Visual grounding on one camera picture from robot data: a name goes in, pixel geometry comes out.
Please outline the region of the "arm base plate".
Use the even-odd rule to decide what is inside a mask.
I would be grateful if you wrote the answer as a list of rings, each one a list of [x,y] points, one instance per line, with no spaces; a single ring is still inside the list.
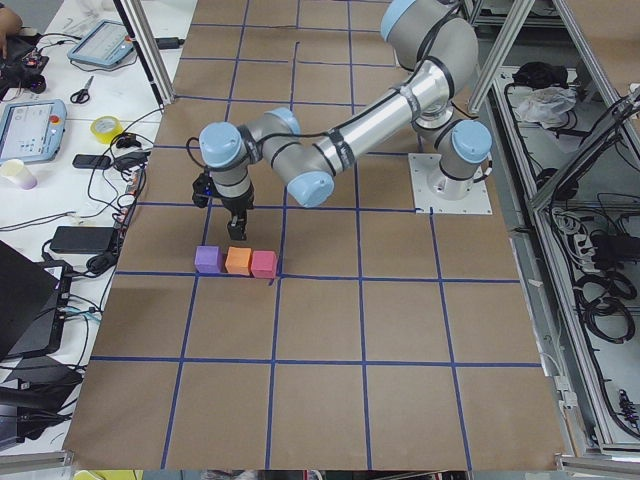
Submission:
[[[453,180],[440,169],[439,154],[408,155],[414,210],[421,214],[492,215],[493,210],[478,167],[467,180]]]

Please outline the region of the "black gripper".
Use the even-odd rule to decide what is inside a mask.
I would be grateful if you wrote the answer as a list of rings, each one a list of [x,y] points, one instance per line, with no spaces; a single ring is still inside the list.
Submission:
[[[219,199],[222,205],[231,213],[227,223],[227,232],[232,241],[245,241],[247,211],[254,208],[254,187],[248,176],[240,183],[240,192],[231,195],[221,193],[222,187],[214,182],[208,173],[201,173],[192,184],[192,202],[199,208],[205,208],[210,199]]]

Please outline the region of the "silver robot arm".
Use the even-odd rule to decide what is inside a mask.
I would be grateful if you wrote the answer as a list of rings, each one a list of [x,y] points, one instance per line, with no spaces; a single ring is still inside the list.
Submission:
[[[446,199],[463,197],[492,138],[484,125],[460,118],[452,106],[478,55],[475,31],[457,10],[439,1],[392,2],[380,33],[408,78],[350,119],[311,135],[308,146],[287,108],[242,125],[207,125],[198,137],[203,171],[193,183],[193,203],[204,208],[219,199],[230,213],[230,238],[244,240],[247,212],[254,206],[250,166],[267,162],[300,206],[317,207],[333,193],[338,174],[405,126],[432,142],[440,156],[431,190]]]
[[[427,175],[431,191],[449,201],[466,197],[477,170],[489,156],[493,144],[489,129],[478,120],[463,118],[451,106],[439,116],[421,115],[412,127],[440,155]]]

